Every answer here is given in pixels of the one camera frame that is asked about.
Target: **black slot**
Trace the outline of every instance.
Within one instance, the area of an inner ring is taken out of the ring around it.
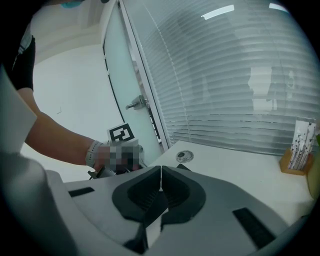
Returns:
[[[80,188],[80,189],[76,189],[76,190],[71,190],[69,191],[69,195],[74,198],[77,196],[82,196],[84,194],[90,193],[95,191],[92,187],[84,187],[84,188]]]
[[[112,193],[112,202],[125,219],[144,222],[160,189],[161,168],[155,166],[149,171],[129,180]]]
[[[167,166],[162,166],[162,189],[169,212],[161,218],[161,230],[167,224],[190,221],[206,202],[205,190],[199,183]]]
[[[275,239],[275,236],[247,208],[234,210],[232,213],[258,249]]]

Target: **gray device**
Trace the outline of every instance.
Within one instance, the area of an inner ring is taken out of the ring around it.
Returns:
[[[0,162],[10,170],[0,177],[9,208],[54,255],[261,254],[288,236],[287,224],[262,202],[234,184],[192,171],[153,166],[63,183],[57,172],[22,156],[1,153]],[[150,208],[157,209],[160,187],[169,211],[148,248],[145,220]]]

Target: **sleeve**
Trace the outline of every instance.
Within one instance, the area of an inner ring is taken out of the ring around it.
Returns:
[[[22,88],[34,89],[33,73],[36,57],[36,42],[32,37],[29,46],[19,53],[14,61],[12,71],[10,72],[10,79],[15,89]]]

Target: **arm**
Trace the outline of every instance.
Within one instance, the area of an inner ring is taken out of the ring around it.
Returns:
[[[47,157],[85,166],[87,150],[94,140],[62,127],[41,112],[30,88],[19,89],[18,93],[37,116],[25,142]]]

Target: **door handle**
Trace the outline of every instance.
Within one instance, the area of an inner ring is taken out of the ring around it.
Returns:
[[[127,105],[125,109],[128,110],[130,108],[133,108],[134,110],[139,110],[145,106],[146,106],[145,98],[142,95],[139,95],[131,102],[131,104]]]
[[[129,105],[126,105],[125,109],[128,110],[130,108],[134,108],[136,105],[138,105],[138,103],[134,103],[134,104],[129,104]]]

